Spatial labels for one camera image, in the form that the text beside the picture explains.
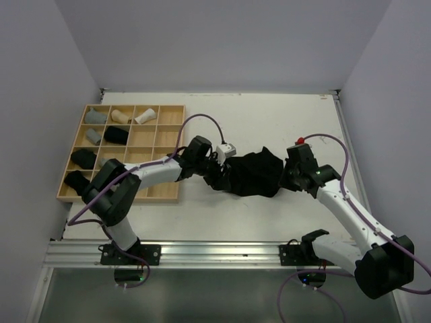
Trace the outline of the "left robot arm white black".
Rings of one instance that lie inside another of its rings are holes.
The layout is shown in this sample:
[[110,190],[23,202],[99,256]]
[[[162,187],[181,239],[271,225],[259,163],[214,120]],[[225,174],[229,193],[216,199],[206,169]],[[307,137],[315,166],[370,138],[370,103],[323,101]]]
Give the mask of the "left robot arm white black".
[[202,136],[196,136],[184,148],[144,164],[122,164],[108,160],[98,175],[79,195],[102,224],[110,240],[101,245],[102,265],[157,265],[159,247],[143,245],[133,231],[127,215],[141,190],[165,183],[180,182],[193,175],[208,185],[229,188],[226,160],[236,154],[230,143],[213,147]]

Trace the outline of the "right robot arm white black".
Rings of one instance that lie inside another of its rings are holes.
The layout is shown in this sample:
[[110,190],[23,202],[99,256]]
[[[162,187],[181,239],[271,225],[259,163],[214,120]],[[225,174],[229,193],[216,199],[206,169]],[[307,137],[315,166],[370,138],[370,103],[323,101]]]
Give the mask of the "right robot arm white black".
[[335,239],[324,229],[302,236],[295,253],[308,264],[327,260],[353,275],[370,299],[377,299],[413,281],[414,244],[397,237],[353,197],[342,177],[330,165],[319,166],[310,145],[287,149],[288,157],[279,182],[282,188],[307,192],[324,205],[354,240]]

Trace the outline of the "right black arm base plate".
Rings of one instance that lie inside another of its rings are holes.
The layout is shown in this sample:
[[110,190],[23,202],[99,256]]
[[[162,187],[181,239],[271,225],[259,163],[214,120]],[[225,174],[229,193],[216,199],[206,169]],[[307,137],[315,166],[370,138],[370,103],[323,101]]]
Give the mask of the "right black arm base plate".
[[308,244],[302,245],[297,240],[290,240],[278,246],[279,263],[281,266],[334,266],[324,258],[318,258]]

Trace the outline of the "white underwear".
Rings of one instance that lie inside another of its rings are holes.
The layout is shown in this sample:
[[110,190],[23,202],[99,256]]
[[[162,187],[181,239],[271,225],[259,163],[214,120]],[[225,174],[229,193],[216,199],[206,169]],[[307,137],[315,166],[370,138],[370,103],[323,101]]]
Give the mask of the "white underwear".
[[143,113],[134,118],[137,124],[145,124],[148,121],[157,119],[157,113],[153,108],[148,108]]

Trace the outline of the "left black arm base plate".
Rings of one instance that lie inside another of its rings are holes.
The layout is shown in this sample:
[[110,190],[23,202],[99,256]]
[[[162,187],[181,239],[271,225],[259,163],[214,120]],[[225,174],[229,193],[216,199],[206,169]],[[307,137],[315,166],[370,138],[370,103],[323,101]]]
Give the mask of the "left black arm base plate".
[[144,259],[150,266],[158,266],[161,257],[161,245],[158,244],[138,244],[132,246],[125,253],[133,258],[125,256],[118,251],[112,244],[99,245],[98,250],[102,253],[100,258],[101,265],[114,266],[133,266],[141,264],[135,257]]

